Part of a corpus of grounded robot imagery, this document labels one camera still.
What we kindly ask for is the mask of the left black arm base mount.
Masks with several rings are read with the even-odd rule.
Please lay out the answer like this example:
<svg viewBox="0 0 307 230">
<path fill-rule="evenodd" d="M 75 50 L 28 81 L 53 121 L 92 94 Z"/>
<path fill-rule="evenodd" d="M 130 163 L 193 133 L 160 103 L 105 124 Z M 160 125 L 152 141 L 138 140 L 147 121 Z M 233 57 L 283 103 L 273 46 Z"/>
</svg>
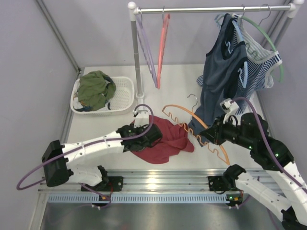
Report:
<svg viewBox="0 0 307 230">
<path fill-rule="evenodd" d="M 96 186 L 89 186 L 86 184 L 86 186 L 97 192 L 120 192 L 123 188 L 123 177 L 110 176 L 108 183 L 101 182 Z"/>
</svg>

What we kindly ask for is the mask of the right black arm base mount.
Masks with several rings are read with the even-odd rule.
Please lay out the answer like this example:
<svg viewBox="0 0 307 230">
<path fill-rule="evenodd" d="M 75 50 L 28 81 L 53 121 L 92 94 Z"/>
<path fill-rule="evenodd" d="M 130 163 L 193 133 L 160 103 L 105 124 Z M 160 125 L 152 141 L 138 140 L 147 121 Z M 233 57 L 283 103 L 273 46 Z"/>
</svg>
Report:
<svg viewBox="0 0 307 230">
<path fill-rule="evenodd" d="M 215 192 L 218 195 L 222 195 L 226 191 L 228 191 L 228 187 L 223 181 L 222 176 L 209 176 L 208 183 L 209 183 L 209 190 Z"/>
</svg>

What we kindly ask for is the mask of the red tank top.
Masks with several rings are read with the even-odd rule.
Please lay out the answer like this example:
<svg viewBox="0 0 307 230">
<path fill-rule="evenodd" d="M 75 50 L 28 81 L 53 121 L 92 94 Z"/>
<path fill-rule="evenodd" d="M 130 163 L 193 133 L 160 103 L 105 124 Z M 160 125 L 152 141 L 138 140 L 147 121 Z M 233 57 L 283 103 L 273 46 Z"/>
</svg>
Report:
<svg viewBox="0 0 307 230">
<path fill-rule="evenodd" d="M 150 120 L 162 132 L 162 139 L 152 148 L 134 151 L 133 154 L 151 164 L 164 164 L 169 158 L 178 155 L 181 151 L 192 153 L 194 145 L 188 138 L 188 133 L 180 125 L 173 125 L 170 121 L 157 116 L 149 116 Z"/>
</svg>

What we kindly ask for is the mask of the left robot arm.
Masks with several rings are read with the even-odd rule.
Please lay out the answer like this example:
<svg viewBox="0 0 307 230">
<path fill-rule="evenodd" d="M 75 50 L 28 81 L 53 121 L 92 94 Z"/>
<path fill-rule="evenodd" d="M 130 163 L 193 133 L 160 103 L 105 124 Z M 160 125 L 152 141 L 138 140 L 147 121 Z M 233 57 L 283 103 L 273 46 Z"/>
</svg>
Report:
<svg viewBox="0 0 307 230">
<path fill-rule="evenodd" d="M 140 127 L 130 124 L 88 141 L 72 144 L 52 141 L 42 156 L 46 184 L 48 187 L 57 187 L 65 183 L 76 183 L 104 190 L 109 178 L 99 158 L 107 154 L 152 148 L 162 137 L 156 124 Z"/>
</svg>

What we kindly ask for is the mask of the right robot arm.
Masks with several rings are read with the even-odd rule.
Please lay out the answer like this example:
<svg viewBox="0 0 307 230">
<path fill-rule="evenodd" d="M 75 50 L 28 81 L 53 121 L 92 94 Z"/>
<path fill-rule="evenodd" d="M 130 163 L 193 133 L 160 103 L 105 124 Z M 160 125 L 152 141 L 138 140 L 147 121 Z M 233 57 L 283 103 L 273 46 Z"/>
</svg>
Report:
<svg viewBox="0 0 307 230">
<path fill-rule="evenodd" d="M 268 123 L 259 114 L 246 113 L 240 124 L 215 119 L 201 136 L 221 145 L 226 141 L 249 150 L 251 158 L 278 184 L 283 195 L 272 191 L 254 179 L 243 167 L 233 164 L 223 173 L 222 180 L 229 190 L 242 190 L 264 205 L 286 230 L 307 228 L 307 188 L 290 150 L 268 134 Z"/>
</svg>

